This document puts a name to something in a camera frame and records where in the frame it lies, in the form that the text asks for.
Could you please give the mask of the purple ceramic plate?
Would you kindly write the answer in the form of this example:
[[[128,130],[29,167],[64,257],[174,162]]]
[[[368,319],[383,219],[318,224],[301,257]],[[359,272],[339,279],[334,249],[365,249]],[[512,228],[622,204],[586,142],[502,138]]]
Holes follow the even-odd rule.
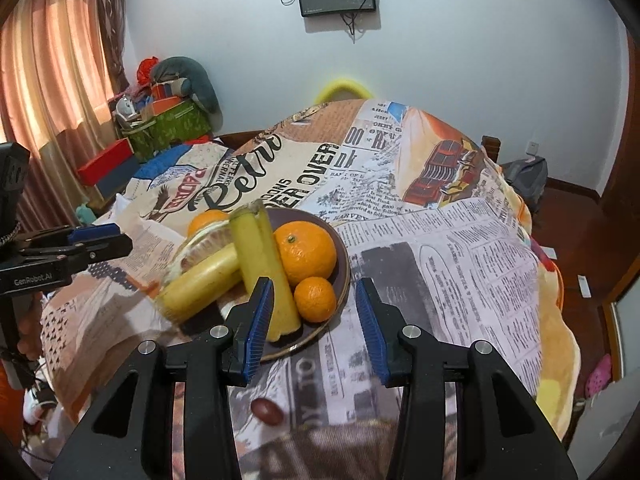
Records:
[[[274,344],[267,342],[264,352],[262,352],[263,363],[282,359],[285,356],[292,356],[292,354],[302,351],[317,341],[329,328],[330,322],[341,313],[341,308],[344,306],[348,296],[350,283],[350,267],[347,250],[341,237],[338,236],[337,232],[329,223],[326,223],[307,211],[297,209],[268,208],[267,211],[271,227],[274,230],[288,222],[307,221],[320,226],[320,228],[329,233],[337,253],[336,265],[329,277],[329,282],[332,284],[336,295],[337,309],[332,316],[322,324],[309,324],[307,321],[303,321],[302,327],[296,333],[283,337]],[[224,321],[230,310],[236,304],[245,302],[247,298],[248,296],[243,282],[238,281],[228,292],[225,292],[212,304],[192,316],[192,318],[186,320],[186,322],[180,324],[180,330],[188,336],[203,333],[206,328],[211,328],[216,321]]]

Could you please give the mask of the grey backpack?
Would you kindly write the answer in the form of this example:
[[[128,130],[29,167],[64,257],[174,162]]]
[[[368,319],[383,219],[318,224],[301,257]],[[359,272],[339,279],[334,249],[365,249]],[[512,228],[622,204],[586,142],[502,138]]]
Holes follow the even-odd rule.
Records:
[[[548,179],[548,164],[541,156],[528,156],[507,162],[502,166],[503,177],[515,192],[526,203],[529,211],[534,214],[544,194]]]

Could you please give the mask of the medium orange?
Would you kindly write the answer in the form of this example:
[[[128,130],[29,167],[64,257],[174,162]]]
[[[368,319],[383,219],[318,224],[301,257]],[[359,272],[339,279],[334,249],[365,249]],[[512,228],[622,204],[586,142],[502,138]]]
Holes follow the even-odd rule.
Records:
[[[217,209],[209,209],[200,214],[197,214],[190,222],[188,226],[188,230],[186,231],[187,236],[192,236],[200,229],[203,229],[204,226],[209,226],[215,222],[226,221],[229,218],[228,212],[217,210]]]

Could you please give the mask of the pomelo segment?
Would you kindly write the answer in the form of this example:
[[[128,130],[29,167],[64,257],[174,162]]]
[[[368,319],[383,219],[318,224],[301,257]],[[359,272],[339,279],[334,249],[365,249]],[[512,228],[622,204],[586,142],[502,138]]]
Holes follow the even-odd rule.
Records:
[[[232,243],[229,221],[216,221],[190,235],[167,263],[160,284],[166,286],[209,256]]]

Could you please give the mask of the grey plush toy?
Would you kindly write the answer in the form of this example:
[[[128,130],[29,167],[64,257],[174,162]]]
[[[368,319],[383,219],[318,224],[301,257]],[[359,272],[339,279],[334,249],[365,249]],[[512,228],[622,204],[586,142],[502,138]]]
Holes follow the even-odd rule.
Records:
[[[216,114],[219,103],[208,73],[199,62],[186,56],[164,58],[151,70],[152,84],[169,84],[178,96],[191,99],[209,115]]]

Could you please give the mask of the green storage box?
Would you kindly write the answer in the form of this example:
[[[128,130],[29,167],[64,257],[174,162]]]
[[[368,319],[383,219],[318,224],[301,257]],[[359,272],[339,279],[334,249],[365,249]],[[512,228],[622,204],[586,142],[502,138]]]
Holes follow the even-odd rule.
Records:
[[[122,130],[122,136],[129,141],[134,154],[142,162],[173,145],[211,133],[208,114],[190,100],[165,110],[136,128]]]

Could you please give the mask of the large orange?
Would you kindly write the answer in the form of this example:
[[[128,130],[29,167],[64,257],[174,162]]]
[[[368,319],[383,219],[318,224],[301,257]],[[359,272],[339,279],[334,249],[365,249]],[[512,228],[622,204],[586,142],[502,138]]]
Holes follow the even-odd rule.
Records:
[[[273,232],[288,282],[297,286],[306,278],[331,276],[337,263],[337,250],[321,226],[309,221],[291,221]]]

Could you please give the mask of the red and blue box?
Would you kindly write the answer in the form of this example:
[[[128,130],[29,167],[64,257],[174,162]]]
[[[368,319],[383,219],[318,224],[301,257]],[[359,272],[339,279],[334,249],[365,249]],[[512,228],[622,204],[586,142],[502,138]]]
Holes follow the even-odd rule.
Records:
[[[130,141],[120,139],[78,168],[77,174],[95,200],[107,200],[122,190],[139,169]]]

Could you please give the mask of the orange striped curtain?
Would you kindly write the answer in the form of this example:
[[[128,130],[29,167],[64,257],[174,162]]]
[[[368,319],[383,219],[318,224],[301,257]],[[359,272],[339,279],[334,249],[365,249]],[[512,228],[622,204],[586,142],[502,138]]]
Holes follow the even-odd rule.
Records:
[[[1,27],[1,139],[30,153],[17,218],[76,223],[93,192],[77,170],[117,139],[99,0],[20,0]]]

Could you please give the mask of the yellow banana front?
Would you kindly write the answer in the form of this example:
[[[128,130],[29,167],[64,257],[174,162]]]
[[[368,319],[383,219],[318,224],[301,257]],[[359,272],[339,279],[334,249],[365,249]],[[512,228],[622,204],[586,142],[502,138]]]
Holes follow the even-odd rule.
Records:
[[[160,285],[155,307],[164,318],[182,324],[241,281],[238,253],[231,243],[175,281]]]

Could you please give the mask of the red plush toy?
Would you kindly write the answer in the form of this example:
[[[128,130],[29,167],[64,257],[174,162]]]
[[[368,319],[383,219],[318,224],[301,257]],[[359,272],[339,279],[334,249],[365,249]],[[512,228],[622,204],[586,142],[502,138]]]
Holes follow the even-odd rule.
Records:
[[[136,71],[137,83],[140,84],[140,86],[146,86],[150,83],[152,69],[158,62],[160,62],[160,60],[156,56],[144,58],[140,62]]]

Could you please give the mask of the dark red grape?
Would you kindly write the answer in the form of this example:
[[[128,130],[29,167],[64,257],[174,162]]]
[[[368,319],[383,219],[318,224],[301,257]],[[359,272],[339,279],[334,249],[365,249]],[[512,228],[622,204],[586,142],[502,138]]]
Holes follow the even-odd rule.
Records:
[[[284,421],[284,413],[278,404],[267,398],[257,398],[250,402],[250,410],[264,424],[279,426]]]

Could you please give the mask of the yellow-green banana back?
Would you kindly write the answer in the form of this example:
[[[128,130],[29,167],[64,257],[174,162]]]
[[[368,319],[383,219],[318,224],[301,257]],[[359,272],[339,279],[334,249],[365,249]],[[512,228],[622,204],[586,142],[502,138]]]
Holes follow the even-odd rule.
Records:
[[[296,333],[302,321],[262,200],[254,200],[233,211],[229,226],[246,291],[250,294],[260,278],[270,278],[273,282],[274,305],[267,340],[277,344]]]

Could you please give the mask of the newspaper print blanket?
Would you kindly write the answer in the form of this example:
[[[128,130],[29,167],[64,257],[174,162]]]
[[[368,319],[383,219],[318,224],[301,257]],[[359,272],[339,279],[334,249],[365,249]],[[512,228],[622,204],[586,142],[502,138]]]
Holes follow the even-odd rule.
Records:
[[[438,341],[490,342],[535,402],[551,373],[551,335],[560,349],[576,347],[556,305],[558,280],[533,251],[524,202],[476,144],[417,108],[378,100],[311,107],[234,155],[203,144],[167,169],[144,167],[126,194],[115,221],[131,254],[79,273],[43,311],[53,388],[75,428],[142,341],[170,347],[202,334],[185,335],[156,310],[160,279],[197,214],[222,210],[230,221],[254,200],[329,223],[347,250],[350,283],[317,341],[260,359],[247,386],[229,387],[238,479],[390,479],[402,390],[383,386],[372,368],[356,306],[363,278]],[[457,478],[456,384],[445,396],[442,478]],[[252,413],[257,398],[280,406],[281,425]],[[178,382],[172,476],[185,477],[183,400]]]

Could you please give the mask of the small orange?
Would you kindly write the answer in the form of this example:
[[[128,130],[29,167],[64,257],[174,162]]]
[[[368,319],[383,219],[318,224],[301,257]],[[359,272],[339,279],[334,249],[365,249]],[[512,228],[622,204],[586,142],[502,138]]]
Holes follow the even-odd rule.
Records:
[[[326,322],[337,309],[337,298],[326,278],[305,278],[294,289],[294,300],[299,315],[308,323]]]

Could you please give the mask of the pink slipper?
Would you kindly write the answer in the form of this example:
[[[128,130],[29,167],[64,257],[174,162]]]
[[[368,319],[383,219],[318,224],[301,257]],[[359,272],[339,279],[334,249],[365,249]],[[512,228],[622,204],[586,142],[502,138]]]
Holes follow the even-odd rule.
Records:
[[[607,353],[602,356],[597,366],[593,369],[586,380],[586,398],[592,398],[601,392],[612,379],[612,356]]]

